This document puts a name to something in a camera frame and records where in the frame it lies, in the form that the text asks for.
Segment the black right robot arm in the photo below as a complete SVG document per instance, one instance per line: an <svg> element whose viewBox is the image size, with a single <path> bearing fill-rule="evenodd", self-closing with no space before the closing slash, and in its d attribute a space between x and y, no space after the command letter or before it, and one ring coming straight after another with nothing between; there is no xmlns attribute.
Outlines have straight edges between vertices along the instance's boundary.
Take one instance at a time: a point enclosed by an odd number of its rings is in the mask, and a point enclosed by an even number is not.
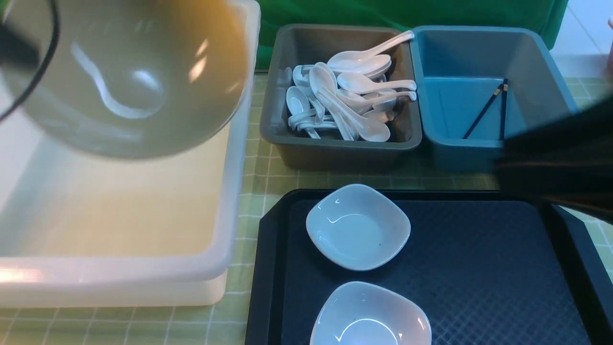
<svg viewBox="0 0 613 345"><path fill-rule="evenodd" d="M492 172L500 192L613 219L613 99L505 139Z"/></svg>

